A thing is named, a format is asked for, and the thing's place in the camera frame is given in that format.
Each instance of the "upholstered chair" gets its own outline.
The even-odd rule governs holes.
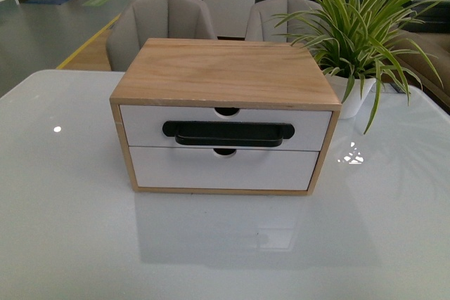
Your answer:
[[[202,0],[134,0],[106,41],[113,71],[124,72],[148,38],[217,39]]]
[[[293,38],[286,38],[280,34],[305,33],[311,30],[311,28],[298,20],[290,20],[275,28],[275,24],[279,19],[273,15],[320,8],[321,6],[319,4],[310,0],[260,1],[250,9],[245,40],[291,42]]]

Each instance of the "handle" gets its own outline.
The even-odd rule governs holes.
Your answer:
[[[182,145],[274,148],[295,130],[280,123],[167,121],[162,132]]]

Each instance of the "drawer front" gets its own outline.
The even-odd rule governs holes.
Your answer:
[[[304,110],[239,110],[224,116],[214,108],[121,105],[128,144],[136,147],[183,147],[162,132],[166,121],[288,123],[294,136],[272,150],[320,151],[331,112]]]
[[[130,148],[140,188],[307,190],[317,152]]]

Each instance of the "wooden box side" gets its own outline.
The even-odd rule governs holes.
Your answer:
[[[134,172],[133,161],[131,160],[131,154],[129,151],[127,134],[125,132],[124,122],[122,120],[122,113],[120,112],[120,106],[112,103],[111,110],[117,130],[117,135],[119,137],[120,147],[124,156],[125,166],[127,168],[128,176],[131,182],[131,187],[134,191],[139,191],[138,183],[136,180],[136,173]]]
[[[331,118],[330,118],[330,124],[328,125],[327,132],[325,134],[325,138],[323,139],[323,145],[322,149],[319,153],[319,156],[317,157],[317,163],[314,167],[314,171],[311,177],[311,181],[309,182],[307,194],[310,195],[313,193],[314,188],[316,187],[317,180],[319,179],[319,175],[322,170],[323,162],[325,161],[326,154],[328,152],[328,148],[330,147],[331,139],[333,137],[336,124],[338,123],[339,119],[339,113],[340,112],[332,112]]]

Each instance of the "floor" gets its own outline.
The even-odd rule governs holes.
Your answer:
[[[57,68],[131,0],[61,5],[0,3],[0,96],[38,70]]]

